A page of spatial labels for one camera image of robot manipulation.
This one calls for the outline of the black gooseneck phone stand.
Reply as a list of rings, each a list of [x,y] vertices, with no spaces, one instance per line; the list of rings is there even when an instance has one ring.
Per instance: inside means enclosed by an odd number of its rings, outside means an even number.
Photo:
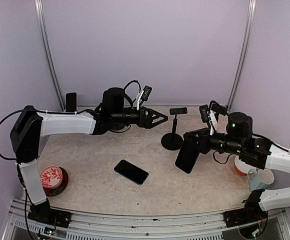
[[[178,107],[178,108],[171,108],[169,110],[170,115],[174,116],[173,125],[172,125],[172,132],[165,134],[161,139],[162,146],[170,151],[179,150],[183,143],[183,138],[176,133],[178,115],[184,115],[188,113],[187,107]]]

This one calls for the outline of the clear case phone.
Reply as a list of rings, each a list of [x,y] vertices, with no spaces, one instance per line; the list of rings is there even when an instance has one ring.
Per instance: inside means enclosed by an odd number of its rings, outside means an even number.
[[[65,112],[74,113],[77,111],[77,93],[70,92],[66,94]]]

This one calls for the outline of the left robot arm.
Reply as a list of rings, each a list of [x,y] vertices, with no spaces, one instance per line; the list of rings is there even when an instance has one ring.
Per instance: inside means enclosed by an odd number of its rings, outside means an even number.
[[[168,117],[142,106],[151,91],[151,87],[145,86],[138,92],[136,99],[131,100],[125,89],[111,87],[104,91],[102,102],[95,110],[55,112],[38,110],[28,105],[14,112],[19,117],[10,132],[15,154],[13,160],[16,162],[21,184],[31,200],[34,215],[46,223],[55,217],[38,172],[40,139],[69,134],[98,136],[122,125],[152,129],[166,122]]]

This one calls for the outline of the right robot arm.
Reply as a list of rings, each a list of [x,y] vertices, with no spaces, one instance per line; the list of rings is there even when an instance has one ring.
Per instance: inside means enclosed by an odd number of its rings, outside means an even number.
[[[226,133],[219,133],[217,118],[202,113],[207,128],[186,132],[175,165],[185,173],[191,173],[200,154],[210,151],[227,153],[258,169],[277,170],[290,174],[290,150],[270,139],[252,132],[252,118],[241,112],[228,115]],[[241,218],[251,222],[261,211],[290,207],[290,187],[283,189],[253,190],[241,210]]]

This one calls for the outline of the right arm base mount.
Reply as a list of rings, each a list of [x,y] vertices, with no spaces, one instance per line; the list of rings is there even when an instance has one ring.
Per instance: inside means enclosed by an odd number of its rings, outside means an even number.
[[[230,228],[265,219],[267,217],[267,212],[252,208],[239,208],[225,211],[223,216],[226,227]]]

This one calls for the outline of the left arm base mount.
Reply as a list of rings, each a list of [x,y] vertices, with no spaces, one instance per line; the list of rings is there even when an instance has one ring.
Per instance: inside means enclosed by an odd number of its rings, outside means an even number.
[[[47,204],[31,205],[28,213],[30,220],[66,229],[69,227],[71,216],[69,211],[51,208]]]

